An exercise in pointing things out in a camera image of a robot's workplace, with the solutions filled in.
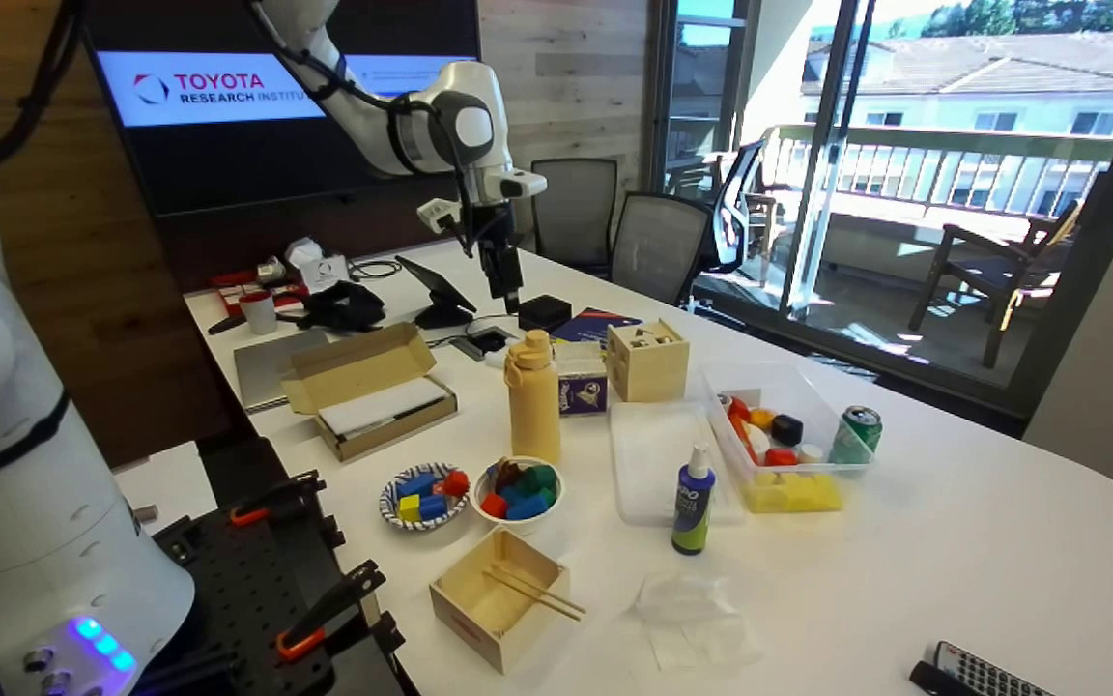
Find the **wooden box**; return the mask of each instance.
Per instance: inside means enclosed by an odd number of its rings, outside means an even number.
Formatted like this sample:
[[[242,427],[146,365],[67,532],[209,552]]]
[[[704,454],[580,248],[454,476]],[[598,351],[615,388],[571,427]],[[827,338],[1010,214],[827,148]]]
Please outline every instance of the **wooden box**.
[[[505,565],[527,581],[564,594],[570,571],[540,549],[527,544],[509,531],[486,532],[468,556],[442,571],[433,593],[433,612],[454,625],[483,660],[509,672],[523,654],[552,625],[564,623],[527,593],[492,581],[486,571]]]
[[[665,321],[606,329],[603,365],[626,402],[683,397],[687,340]]]

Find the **white cup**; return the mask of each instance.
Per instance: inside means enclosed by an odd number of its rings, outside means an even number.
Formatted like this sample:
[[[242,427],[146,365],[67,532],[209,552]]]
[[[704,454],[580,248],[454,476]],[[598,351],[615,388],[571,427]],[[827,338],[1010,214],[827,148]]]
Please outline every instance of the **white cup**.
[[[257,294],[240,302],[246,329],[253,331],[275,331],[278,329],[278,308],[272,294]]]

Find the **plate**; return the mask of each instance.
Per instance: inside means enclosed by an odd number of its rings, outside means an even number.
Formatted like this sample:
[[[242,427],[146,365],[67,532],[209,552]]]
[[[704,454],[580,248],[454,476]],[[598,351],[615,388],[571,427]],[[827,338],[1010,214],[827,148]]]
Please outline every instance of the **plate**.
[[[416,465],[416,469],[406,469],[402,476],[393,476],[383,491],[380,491],[380,516],[393,527],[393,531],[406,531],[406,532],[424,532],[424,531],[437,531],[445,527],[448,517],[456,517],[465,505],[468,505],[468,491],[459,500],[448,503],[448,510],[442,517],[398,517],[398,491],[415,480],[445,480],[448,473],[459,473],[459,469],[448,469],[448,465]]]

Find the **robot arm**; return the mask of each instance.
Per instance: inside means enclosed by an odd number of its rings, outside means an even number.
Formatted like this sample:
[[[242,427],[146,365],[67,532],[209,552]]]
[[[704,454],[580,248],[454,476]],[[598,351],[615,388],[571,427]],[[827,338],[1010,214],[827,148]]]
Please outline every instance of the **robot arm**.
[[[537,197],[549,182],[513,166],[505,108],[492,67],[454,62],[437,84],[383,102],[345,68],[325,22],[336,0],[253,0],[278,43],[287,68],[357,141],[388,178],[456,173],[459,202],[421,204],[433,231],[456,231],[479,248],[492,296],[519,302],[523,271],[509,228],[509,202]]]

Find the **cardboard box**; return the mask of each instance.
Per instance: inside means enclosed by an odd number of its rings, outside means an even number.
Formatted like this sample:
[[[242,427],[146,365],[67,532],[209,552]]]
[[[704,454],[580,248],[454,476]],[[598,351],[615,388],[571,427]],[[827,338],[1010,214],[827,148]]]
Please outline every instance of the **cardboard box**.
[[[505,565],[558,594],[570,594],[570,567],[509,531],[494,531],[428,584],[437,620],[448,623],[454,635],[497,672],[509,672],[527,650],[534,650],[540,635],[564,620],[527,593],[492,581],[494,565]]]
[[[340,461],[363,456],[456,412],[433,351],[415,326],[357,331],[289,365],[287,397],[311,412]]]
[[[606,409],[606,366],[603,347],[590,340],[558,340],[558,397],[559,412],[603,412]]]
[[[606,329],[603,365],[626,402],[683,397],[687,340],[665,321]]]

